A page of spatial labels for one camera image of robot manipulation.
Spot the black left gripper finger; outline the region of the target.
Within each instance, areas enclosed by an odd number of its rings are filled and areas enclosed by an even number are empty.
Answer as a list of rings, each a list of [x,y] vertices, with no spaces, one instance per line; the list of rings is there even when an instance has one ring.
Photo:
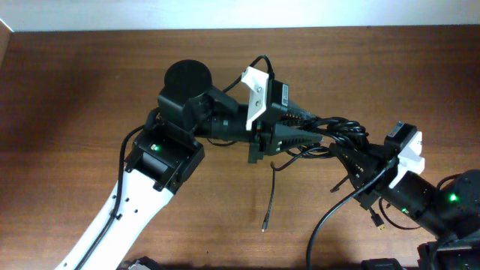
[[[312,119],[317,119],[318,115],[315,115],[311,112],[308,112],[305,109],[302,109],[299,105],[294,102],[289,102],[286,113],[284,113],[280,120],[282,122],[300,122],[300,121],[310,121]]]
[[[277,155],[281,152],[314,143],[320,143],[323,136],[318,133],[276,124],[272,128],[270,137],[265,139],[265,155]]]

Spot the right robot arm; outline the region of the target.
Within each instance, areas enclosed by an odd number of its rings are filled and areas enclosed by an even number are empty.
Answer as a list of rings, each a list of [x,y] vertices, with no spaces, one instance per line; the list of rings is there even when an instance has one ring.
[[[399,121],[383,144],[330,149],[358,191],[355,200],[368,210],[385,200],[434,241],[418,246],[421,269],[479,268],[479,171],[467,170],[433,185],[421,174],[422,132]]]

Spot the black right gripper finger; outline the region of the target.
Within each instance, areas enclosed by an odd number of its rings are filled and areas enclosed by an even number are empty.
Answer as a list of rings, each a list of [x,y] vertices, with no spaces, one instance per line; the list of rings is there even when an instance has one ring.
[[[332,190],[339,190],[340,186],[349,180],[355,189],[366,184],[379,174],[386,163],[386,157],[371,157],[346,146],[340,146],[337,143],[331,143],[328,147],[329,152],[336,157],[347,171],[345,176],[338,182]]]
[[[386,145],[378,145],[366,141],[362,146],[361,152],[375,158],[387,158],[390,155],[390,148]]]

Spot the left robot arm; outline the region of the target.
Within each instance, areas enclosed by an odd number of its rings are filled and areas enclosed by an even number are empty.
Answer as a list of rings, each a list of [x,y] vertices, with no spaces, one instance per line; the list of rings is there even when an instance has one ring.
[[[181,60],[165,73],[157,107],[121,145],[118,180],[61,269],[115,269],[152,218],[200,165],[202,139],[247,143],[248,160],[318,146],[322,136],[302,129],[311,114],[289,99],[289,87],[271,67],[249,65],[239,78],[250,92],[239,103],[215,87],[197,60]]]

